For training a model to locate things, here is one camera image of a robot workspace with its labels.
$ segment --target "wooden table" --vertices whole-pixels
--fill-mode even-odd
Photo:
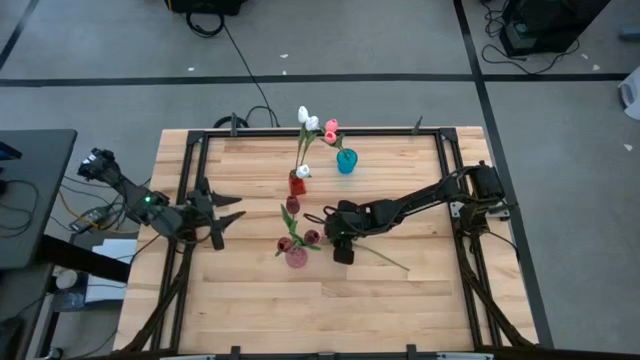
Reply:
[[[172,199],[187,132],[165,130],[158,149],[151,188]],[[459,127],[457,132],[465,165],[490,163],[482,128]],[[337,172],[335,149],[319,141],[311,146],[305,162],[313,178],[306,181],[307,195],[300,197],[302,212],[321,215],[324,205],[341,199],[394,199],[441,178],[432,140],[347,137],[345,145],[359,154],[349,176]],[[454,168],[449,148],[447,152]],[[408,272],[361,249],[356,249],[354,265],[335,263],[330,245],[311,251],[308,264],[298,270],[289,268],[283,257],[274,257],[276,240],[287,235],[280,204],[288,195],[287,172],[295,157],[296,140],[290,137],[215,138],[209,143],[206,176],[212,189],[244,199],[218,208],[217,215],[240,210],[247,214],[226,231],[223,251],[214,252],[210,242],[198,245],[180,353],[227,354],[233,345],[241,346],[242,353],[403,352],[407,344],[416,344],[418,351],[472,350],[445,205],[409,217],[387,234],[360,240],[410,268]],[[508,223],[495,219],[490,226],[510,238]],[[321,230],[301,219],[300,234],[312,228]],[[154,236],[153,230],[142,229],[138,248]],[[514,249],[491,235],[481,241],[494,299],[520,332],[536,342]],[[156,241],[133,264],[115,349],[133,338],[155,307],[166,248],[167,242]],[[488,343],[484,310],[476,300]]]

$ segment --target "black box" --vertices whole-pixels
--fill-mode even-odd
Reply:
[[[194,4],[202,2],[210,2],[215,5],[215,10],[211,7],[199,7],[194,12],[202,13],[220,13],[222,15],[235,16],[240,12],[240,5],[247,0],[164,0],[167,8],[173,12],[185,13],[193,7]]]

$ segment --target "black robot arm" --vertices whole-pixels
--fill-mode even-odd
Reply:
[[[471,182],[473,195],[462,190],[463,181]],[[361,205],[341,200],[337,208],[325,207],[326,218],[322,222],[325,235],[334,246],[333,259],[350,265],[354,260],[352,242],[357,238],[388,232],[407,216],[454,201],[464,204],[460,221],[463,227],[471,230],[471,227],[483,226],[486,212],[503,197],[496,170],[481,163],[456,170],[436,184],[400,199],[376,200]]]

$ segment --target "table leg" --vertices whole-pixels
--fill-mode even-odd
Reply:
[[[131,267],[122,261],[96,254],[65,241],[44,235],[38,250],[39,260],[67,269],[83,271],[101,278],[127,283]]]

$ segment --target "flower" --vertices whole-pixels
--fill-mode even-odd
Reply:
[[[307,120],[309,120],[309,112],[306,107],[300,106],[300,109],[298,109],[298,122],[304,124]]]
[[[329,121],[327,121],[327,123],[324,125],[324,128],[327,129],[327,132],[336,132],[338,131],[338,120],[336,119],[331,119]]]
[[[304,243],[307,245],[315,245],[320,242],[320,233],[315,230],[309,230],[304,234]]]
[[[278,240],[278,251],[289,252],[293,249],[293,241],[286,237],[281,237]]]
[[[304,126],[307,128],[308,131],[313,131],[320,127],[319,123],[320,122],[318,121],[318,117],[312,116],[309,118],[309,120],[307,120],[306,123],[304,123]]]
[[[300,166],[296,170],[296,176],[298,177],[298,179],[304,179],[304,178],[310,177],[311,176],[311,169],[309,169],[309,165],[304,164],[304,165]]]
[[[326,142],[327,144],[334,144],[336,140],[338,140],[338,136],[336,135],[336,133],[327,131],[327,133],[324,134],[324,142]]]
[[[300,212],[300,202],[298,201],[298,198],[295,196],[287,196],[286,208],[291,215],[295,215]]]

